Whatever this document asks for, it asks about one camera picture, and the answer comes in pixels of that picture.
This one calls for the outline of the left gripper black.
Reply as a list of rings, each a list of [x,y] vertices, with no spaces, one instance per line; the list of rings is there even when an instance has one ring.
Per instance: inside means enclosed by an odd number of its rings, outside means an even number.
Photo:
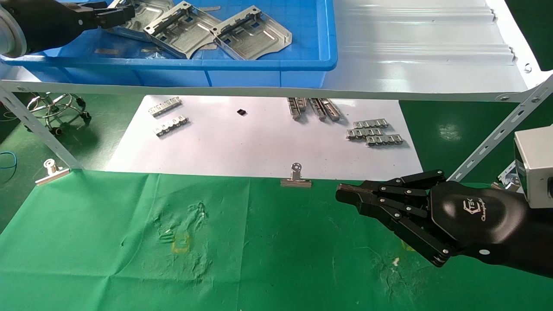
[[[84,31],[120,26],[135,15],[135,8],[129,4],[108,5],[105,1],[14,0],[12,17],[22,31],[25,47],[13,54],[63,47]]]

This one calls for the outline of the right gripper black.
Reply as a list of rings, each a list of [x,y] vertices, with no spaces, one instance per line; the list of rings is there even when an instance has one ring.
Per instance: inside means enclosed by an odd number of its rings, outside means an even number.
[[[431,264],[440,268],[452,250],[427,229],[427,212],[406,203],[427,198],[433,222],[452,238],[456,254],[486,264],[526,265],[531,257],[524,229],[530,208],[523,194],[472,188],[446,181],[443,171],[425,171],[389,181],[340,184],[336,199],[358,203],[359,214],[378,220]]]

